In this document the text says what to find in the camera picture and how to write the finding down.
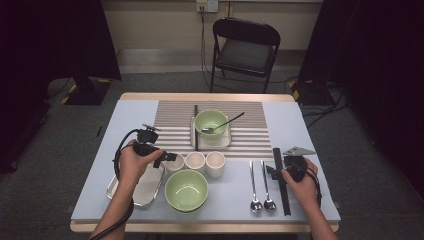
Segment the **person's left hand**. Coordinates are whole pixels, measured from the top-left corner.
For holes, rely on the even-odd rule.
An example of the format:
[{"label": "person's left hand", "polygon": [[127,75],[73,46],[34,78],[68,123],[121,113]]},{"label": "person's left hand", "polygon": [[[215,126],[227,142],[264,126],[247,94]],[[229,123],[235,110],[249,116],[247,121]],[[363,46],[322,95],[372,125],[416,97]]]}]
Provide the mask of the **person's left hand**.
[{"label": "person's left hand", "polygon": [[120,163],[120,179],[119,182],[125,184],[137,185],[138,180],[146,171],[147,165],[163,154],[163,150],[159,149],[147,156],[138,155],[132,148],[132,144],[136,141],[133,139],[128,146],[122,150]]}]

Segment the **chair backrest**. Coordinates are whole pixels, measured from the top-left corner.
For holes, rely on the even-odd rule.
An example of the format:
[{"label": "chair backrest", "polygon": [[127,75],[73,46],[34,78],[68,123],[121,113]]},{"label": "chair backrest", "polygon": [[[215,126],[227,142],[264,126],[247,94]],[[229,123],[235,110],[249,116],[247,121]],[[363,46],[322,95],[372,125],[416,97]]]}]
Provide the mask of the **chair backrest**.
[{"label": "chair backrest", "polygon": [[237,18],[221,18],[213,24],[215,41],[217,36],[247,41],[256,44],[275,46],[280,45],[280,34],[268,24],[251,22]]}]

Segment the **striped placemat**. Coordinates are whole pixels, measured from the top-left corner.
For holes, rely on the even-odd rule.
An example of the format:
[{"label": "striped placemat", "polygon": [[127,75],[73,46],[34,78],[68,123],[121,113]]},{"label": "striped placemat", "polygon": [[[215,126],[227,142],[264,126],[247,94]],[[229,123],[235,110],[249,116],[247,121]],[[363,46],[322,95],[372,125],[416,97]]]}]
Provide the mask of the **striped placemat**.
[{"label": "striped placemat", "polygon": [[190,125],[194,117],[194,105],[198,111],[215,109],[229,119],[241,112],[245,114],[230,123],[231,142],[222,148],[199,149],[205,155],[211,151],[222,152],[228,160],[269,160],[273,159],[265,115],[260,102],[216,102],[216,101],[159,101],[155,127],[159,138],[155,146],[184,157],[194,151]]}]

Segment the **electrical outlet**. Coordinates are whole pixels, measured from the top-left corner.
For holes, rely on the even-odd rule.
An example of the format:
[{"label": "electrical outlet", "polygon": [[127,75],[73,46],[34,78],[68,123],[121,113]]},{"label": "electrical outlet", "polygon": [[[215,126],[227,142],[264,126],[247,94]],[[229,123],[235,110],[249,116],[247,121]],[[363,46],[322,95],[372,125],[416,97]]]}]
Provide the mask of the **electrical outlet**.
[{"label": "electrical outlet", "polygon": [[206,12],[218,12],[218,0],[208,0]]},{"label": "electrical outlet", "polygon": [[207,0],[196,0],[196,12],[207,12],[208,7]]}]

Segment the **black backdrop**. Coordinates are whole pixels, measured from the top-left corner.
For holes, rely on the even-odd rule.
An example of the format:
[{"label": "black backdrop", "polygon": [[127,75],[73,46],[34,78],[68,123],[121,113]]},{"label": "black backdrop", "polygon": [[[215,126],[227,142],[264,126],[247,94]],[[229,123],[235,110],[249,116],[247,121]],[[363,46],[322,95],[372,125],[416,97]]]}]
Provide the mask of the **black backdrop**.
[{"label": "black backdrop", "polygon": [[121,76],[100,0],[0,1],[0,35],[1,170],[47,111],[52,80]]},{"label": "black backdrop", "polygon": [[302,66],[304,76],[345,87],[375,146],[422,197],[423,16],[421,0],[324,0]]}]

